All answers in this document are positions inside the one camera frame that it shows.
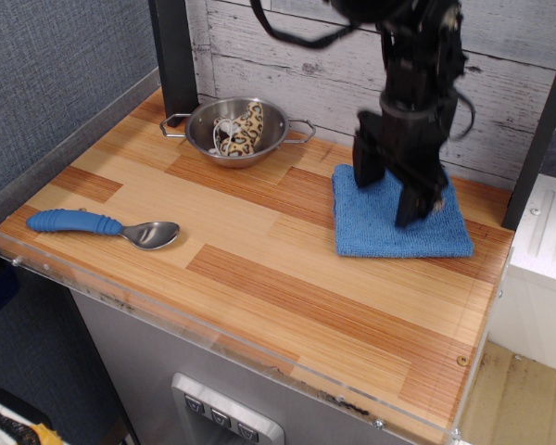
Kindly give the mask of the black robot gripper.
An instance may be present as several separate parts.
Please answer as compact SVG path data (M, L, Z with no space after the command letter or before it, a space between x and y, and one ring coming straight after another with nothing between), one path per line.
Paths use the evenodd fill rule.
M439 151L449 138L455 99L407 110L382 95L380 105L380 113L358 112L360 127L352 148L354 178L362 188L391 171L403 183L395 224L407 227L444 208L442 192L449 180Z

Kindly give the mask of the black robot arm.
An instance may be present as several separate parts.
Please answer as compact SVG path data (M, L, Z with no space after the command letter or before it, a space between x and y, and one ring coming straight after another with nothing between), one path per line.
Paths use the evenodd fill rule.
M461 94L464 73L458 1L335 1L353 24L381 33L385 89L379 112L359 112L353 145L357 186L391 172L402 183L395 224L426 218L442 202L449 180L440 163Z

